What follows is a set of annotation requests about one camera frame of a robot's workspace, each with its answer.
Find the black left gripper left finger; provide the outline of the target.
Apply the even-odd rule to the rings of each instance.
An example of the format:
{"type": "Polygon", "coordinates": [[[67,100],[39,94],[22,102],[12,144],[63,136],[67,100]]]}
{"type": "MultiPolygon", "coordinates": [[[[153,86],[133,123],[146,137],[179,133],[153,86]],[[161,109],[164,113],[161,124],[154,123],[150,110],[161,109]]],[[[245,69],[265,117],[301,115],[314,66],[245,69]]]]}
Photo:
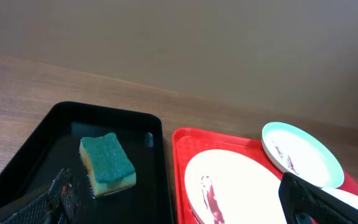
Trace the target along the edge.
{"type": "Polygon", "coordinates": [[[2,224],[74,223],[80,205],[80,183],[70,169],[61,169],[51,186],[2,224]]]}

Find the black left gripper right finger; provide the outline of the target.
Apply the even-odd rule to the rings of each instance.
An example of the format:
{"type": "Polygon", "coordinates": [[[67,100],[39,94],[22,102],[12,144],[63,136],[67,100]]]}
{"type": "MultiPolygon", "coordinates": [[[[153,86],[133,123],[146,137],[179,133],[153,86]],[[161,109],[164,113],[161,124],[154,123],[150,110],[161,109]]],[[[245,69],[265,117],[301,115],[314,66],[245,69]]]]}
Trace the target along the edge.
{"type": "Polygon", "coordinates": [[[278,190],[288,224],[358,224],[358,209],[286,172],[278,190]]]}

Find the mint plate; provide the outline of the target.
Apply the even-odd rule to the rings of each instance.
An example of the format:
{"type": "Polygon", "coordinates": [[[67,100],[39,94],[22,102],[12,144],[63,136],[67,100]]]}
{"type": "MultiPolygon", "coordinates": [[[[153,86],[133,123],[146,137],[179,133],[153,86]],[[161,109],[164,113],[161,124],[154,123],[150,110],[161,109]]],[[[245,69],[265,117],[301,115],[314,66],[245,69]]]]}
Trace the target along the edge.
{"type": "Polygon", "coordinates": [[[334,189],[334,188],[322,188],[321,190],[325,191],[326,193],[336,197],[337,199],[341,200],[342,202],[354,207],[358,210],[358,196],[344,190],[334,189]]]}
{"type": "Polygon", "coordinates": [[[262,147],[278,170],[290,172],[320,188],[338,188],[344,171],[321,142],[304,130],[282,122],[262,128],[262,147]]]}

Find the green yellow sponge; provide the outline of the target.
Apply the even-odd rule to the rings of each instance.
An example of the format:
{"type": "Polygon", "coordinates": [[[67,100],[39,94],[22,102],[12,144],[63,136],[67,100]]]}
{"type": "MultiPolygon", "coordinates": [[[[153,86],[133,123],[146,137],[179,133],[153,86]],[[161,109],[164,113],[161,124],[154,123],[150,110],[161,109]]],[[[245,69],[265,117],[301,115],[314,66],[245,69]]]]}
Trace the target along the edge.
{"type": "Polygon", "coordinates": [[[115,133],[81,138],[79,153],[94,197],[113,194],[136,184],[135,168],[115,133]]]}

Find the white plate red stain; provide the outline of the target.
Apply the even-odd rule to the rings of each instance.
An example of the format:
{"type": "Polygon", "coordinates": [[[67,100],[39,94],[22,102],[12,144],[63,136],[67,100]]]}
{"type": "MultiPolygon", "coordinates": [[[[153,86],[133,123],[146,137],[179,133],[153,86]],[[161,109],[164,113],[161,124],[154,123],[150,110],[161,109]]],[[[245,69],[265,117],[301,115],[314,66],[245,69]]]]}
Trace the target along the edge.
{"type": "Polygon", "coordinates": [[[213,149],[190,159],[184,175],[191,210],[200,223],[285,223],[280,179],[242,154],[213,149]]]}

